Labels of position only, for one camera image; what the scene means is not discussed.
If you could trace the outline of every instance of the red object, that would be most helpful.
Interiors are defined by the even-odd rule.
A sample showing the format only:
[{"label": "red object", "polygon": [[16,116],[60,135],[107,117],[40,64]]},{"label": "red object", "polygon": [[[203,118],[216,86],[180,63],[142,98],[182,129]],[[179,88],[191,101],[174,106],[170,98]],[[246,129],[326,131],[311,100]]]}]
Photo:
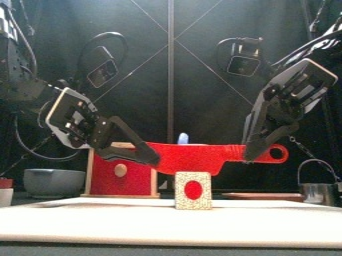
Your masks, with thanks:
[{"label": "red object", "polygon": [[[199,145],[199,144],[162,144],[147,142],[160,155],[160,162],[154,169],[158,172],[174,175],[179,171],[208,172],[212,176],[219,174],[224,162],[243,162],[244,145]],[[270,151],[282,152],[281,158],[274,158]],[[289,158],[287,149],[274,144],[255,163],[279,164]]]},{"label": "red object", "polygon": [[[123,177],[115,174],[115,167],[119,164],[127,167]],[[90,194],[150,196],[155,185],[151,172],[148,165],[127,160],[107,162],[94,154]]]},{"label": "red object", "polygon": [[12,188],[12,187],[13,187],[13,180],[0,178],[0,189]]},{"label": "red object", "polygon": [[184,193],[188,199],[196,200],[200,198],[203,193],[202,185],[198,181],[191,180],[184,186]]}]

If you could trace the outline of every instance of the red tool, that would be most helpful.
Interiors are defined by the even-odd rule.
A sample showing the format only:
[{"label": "red tool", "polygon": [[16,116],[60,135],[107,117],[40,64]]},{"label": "red tool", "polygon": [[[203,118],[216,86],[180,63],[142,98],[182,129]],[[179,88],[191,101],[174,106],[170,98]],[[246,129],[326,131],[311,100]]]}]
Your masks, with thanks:
[{"label": "red tool", "polygon": [[[160,155],[160,161],[152,168],[158,172],[174,175],[178,171],[208,172],[219,174],[224,162],[243,162],[244,145],[202,145],[202,144],[162,144],[147,142],[147,145]],[[282,156],[274,158],[271,150],[279,150]],[[255,163],[283,163],[289,158],[287,149],[274,144],[257,158]]]}]

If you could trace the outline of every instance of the gray bowl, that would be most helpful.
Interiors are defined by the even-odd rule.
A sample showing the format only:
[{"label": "gray bowl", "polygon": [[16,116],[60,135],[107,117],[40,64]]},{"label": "gray bowl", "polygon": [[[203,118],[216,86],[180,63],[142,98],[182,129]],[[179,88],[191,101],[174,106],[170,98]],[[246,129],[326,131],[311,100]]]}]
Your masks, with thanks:
[{"label": "gray bowl", "polygon": [[25,169],[24,188],[33,198],[75,197],[81,193],[86,172],[60,169]]}]

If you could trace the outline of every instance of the table surface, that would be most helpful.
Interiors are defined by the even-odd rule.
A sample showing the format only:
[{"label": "table surface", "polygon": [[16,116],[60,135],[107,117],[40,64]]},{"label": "table surface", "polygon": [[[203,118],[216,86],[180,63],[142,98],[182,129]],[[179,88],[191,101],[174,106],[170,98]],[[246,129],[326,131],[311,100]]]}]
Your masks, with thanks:
[{"label": "table surface", "polygon": [[0,241],[144,246],[342,248],[342,209],[290,201],[79,197],[0,208]]}]

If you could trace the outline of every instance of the black backdrop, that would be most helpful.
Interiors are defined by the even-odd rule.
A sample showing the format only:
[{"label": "black backdrop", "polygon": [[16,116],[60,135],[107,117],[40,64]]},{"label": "black backdrop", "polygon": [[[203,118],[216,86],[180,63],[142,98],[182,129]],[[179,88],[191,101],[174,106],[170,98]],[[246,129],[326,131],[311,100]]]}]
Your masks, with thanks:
[{"label": "black backdrop", "polygon": [[[16,17],[24,24],[17,2],[13,4]],[[223,72],[216,65],[216,44],[224,38],[262,37],[265,57],[275,62],[309,41],[307,19],[315,14],[319,1],[27,0],[24,5],[36,31],[29,40],[40,78],[53,83],[60,78],[72,77],[81,46],[96,34],[116,31],[124,35],[130,47],[119,74],[103,87],[83,88],[102,114],[119,115],[146,141],[175,142],[178,135],[186,132],[191,143],[238,144],[244,117],[266,80],[258,75],[243,78]],[[331,1],[319,24],[322,31],[339,10],[341,1]],[[120,56],[120,44],[108,40],[106,45],[114,56]],[[329,106],[338,116],[339,87],[334,90]],[[1,136],[11,141],[5,129],[8,122],[3,120],[1,124]],[[337,171],[338,124],[339,119],[334,118],[327,126],[319,105],[294,134]],[[21,132],[31,145],[45,136],[40,129],[25,123]],[[214,189],[297,190],[297,168],[307,156],[287,138],[279,142],[290,151],[285,164],[226,163],[220,174],[212,178]],[[20,158],[23,150],[15,141],[11,148],[4,143],[3,147],[8,155],[3,159],[5,168]],[[55,142],[44,152],[64,154],[65,149]],[[63,164],[29,158],[8,176],[15,177],[20,184],[24,168],[86,170],[86,162],[87,152]],[[311,168],[303,179],[330,180],[319,171],[317,167]]]}]

